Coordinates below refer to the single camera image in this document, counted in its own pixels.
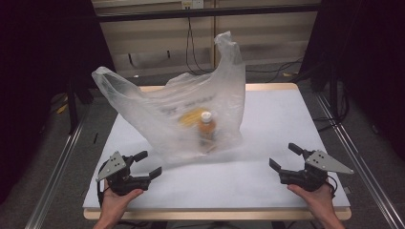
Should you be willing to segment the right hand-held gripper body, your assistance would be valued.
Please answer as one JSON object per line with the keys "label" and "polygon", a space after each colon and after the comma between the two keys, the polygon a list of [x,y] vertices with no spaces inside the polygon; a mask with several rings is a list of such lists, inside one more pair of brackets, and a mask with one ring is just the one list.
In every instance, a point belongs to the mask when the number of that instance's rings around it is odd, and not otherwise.
{"label": "right hand-held gripper body", "polygon": [[303,149],[304,168],[299,171],[281,169],[279,172],[282,184],[295,184],[306,191],[315,191],[327,182],[328,172],[349,174],[353,169],[344,165],[327,153]]}

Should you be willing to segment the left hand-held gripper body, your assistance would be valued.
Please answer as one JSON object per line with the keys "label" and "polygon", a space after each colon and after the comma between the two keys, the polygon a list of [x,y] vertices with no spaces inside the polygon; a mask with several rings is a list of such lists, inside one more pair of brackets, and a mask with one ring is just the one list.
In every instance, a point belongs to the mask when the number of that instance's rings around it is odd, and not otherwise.
{"label": "left hand-held gripper body", "polygon": [[131,165],[133,156],[122,156],[115,151],[100,167],[96,177],[97,194],[101,196],[100,182],[105,179],[108,187],[117,195],[125,196],[135,189],[147,191],[150,184],[149,176],[132,177]]}

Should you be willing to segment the black curtain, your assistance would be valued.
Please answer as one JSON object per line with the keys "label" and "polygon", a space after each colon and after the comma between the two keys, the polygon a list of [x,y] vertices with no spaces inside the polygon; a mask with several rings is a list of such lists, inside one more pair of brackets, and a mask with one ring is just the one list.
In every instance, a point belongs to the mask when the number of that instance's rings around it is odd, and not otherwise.
{"label": "black curtain", "polygon": [[321,63],[405,161],[405,0],[320,0],[300,71]]}
{"label": "black curtain", "polygon": [[92,0],[0,0],[0,204],[25,173],[51,100],[92,101],[92,71],[113,67]]}

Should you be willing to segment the translucent white plastic bag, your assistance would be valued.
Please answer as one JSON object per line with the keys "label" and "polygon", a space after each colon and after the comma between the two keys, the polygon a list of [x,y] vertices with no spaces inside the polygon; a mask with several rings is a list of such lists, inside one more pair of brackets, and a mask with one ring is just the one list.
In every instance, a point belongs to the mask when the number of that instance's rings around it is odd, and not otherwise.
{"label": "translucent white plastic bag", "polygon": [[[193,160],[228,150],[242,142],[240,127],[245,110],[245,62],[229,31],[214,39],[221,54],[212,73],[183,73],[163,88],[144,92],[106,67],[92,78],[110,105],[169,162]],[[198,122],[202,112],[216,122],[215,147],[200,143]]]}

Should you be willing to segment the orange drink bottle white cap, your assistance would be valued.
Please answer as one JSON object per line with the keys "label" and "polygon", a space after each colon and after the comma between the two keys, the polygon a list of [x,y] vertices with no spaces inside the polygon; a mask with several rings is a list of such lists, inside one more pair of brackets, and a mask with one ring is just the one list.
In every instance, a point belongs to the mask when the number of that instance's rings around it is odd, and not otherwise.
{"label": "orange drink bottle white cap", "polygon": [[212,113],[202,112],[200,121],[198,122],[198,130],[201,145],[207,150],[212,150],[215,147],[215,131],[216,122],[213,119]]}

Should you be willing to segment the person's left hand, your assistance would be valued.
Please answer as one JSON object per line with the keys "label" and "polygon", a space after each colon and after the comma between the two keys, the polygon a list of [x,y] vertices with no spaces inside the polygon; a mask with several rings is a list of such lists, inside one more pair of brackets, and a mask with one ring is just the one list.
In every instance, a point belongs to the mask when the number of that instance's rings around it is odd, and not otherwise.
{"label": "person's left hand", "polygon": [[125,196],[119,196],[111,189],[105,190],[101,206],[100,220],[109,224],[117,223],[125,213],[128,204],[135,198],[139,197],[142,193],[142,190],[136,189]]}

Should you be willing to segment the black horizontal bar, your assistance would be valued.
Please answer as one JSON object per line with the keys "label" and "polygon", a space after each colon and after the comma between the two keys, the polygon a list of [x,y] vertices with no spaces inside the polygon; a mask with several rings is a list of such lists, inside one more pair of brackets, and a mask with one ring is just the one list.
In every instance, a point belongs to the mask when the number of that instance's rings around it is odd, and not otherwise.
{"label": "black horizontal bar", "polygon": [[303,5],[280,5],[266,7],[243,7],[243,8],[217,8],[217,9],[199,9],[199,10],[165,10],[133,13],[107,13],[99,14],[96,17],[98,22],[123,22],[123,21],[143,21],[143,20],[161,20],[193,17],[211,17],[211,16],[233,16],[267,13],[294,13],[311,12],[321,9],[320,4]]}

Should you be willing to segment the metal floor rail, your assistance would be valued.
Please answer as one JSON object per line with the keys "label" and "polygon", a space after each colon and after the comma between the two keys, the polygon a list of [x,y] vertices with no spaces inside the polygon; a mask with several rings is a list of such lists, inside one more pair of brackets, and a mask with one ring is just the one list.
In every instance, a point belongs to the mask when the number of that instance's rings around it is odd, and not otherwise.
{"label": "metal floor rail", "polygon": [[398,214],[394,204],[377,182],[372,171],[368,167],[366,161],[360,155],[343,124],[338,122],[333,116],[329,101],[320,93],[316,93],[315,96],[326,117],[330,120],[330,124],[342,143],[345,151],[350,157],[356,173],[360,175],[363,183],[367,187],[369,193],[373,197],[374,202],[378,206],[385,220],[388,222],[390,228],[405,229],[405,221]]}
{"label": "metal floor rail", "polygon": [[64,148],[59,156],[59,159],[53,168],[52,175],[48,180],[48,183],[44,191],[42,192],[39,201],[37,201],[33,212],[25,226],[25,229],[41,229],[48,211],[53,203],[55,193],[69,163],[70,157],[75,149],[75,145],[80,137],[84,121],[88,116],[90,108],[90,105],[86,105],[83,108],[83,112],[79,116],[79,120],[77,121],[76,126],[69,134],[69,137],[67,138]]}

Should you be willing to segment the white wall power outlet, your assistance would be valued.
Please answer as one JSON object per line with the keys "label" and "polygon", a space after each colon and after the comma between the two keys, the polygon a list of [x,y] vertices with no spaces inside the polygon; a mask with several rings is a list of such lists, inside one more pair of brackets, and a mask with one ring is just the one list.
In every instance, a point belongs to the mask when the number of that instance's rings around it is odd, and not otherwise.
{"label": "white wall power outlet", "polygon": [[181,0],[183,10],[200,10],[204,8],[203,0]]}

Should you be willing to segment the person's right hand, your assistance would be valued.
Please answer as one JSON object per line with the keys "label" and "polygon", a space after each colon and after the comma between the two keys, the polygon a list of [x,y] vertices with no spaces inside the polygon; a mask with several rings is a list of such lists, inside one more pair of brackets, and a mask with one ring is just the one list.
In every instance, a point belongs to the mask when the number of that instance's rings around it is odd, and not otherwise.
{"label": "person's right hand", "polygon": [[289,184],[287,188],[305,201],[313,216],[324,226],[332,224],[336,220],[329,185],[323,184],[319,189],[312,192],[306,191],[295,184]]}

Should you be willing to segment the black metal stand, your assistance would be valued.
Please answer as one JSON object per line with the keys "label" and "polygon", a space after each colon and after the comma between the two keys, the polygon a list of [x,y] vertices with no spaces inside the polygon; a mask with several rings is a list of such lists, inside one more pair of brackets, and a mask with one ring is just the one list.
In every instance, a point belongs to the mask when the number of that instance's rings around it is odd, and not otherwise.
{"label": "black metal stand", "polygon": [[67,97],[68,97],[68,107],[69,107],[69,117],[70,117],[70,131],[69,134],[72,135],[78,124],[77,109],[75,102],[75,83],[70,78],[67,84]]}
{"label": "black metal stand", "polygon": [[332,64],[330,64],[330,110],[333,118],[337,118],[337,78],[335,68]]}

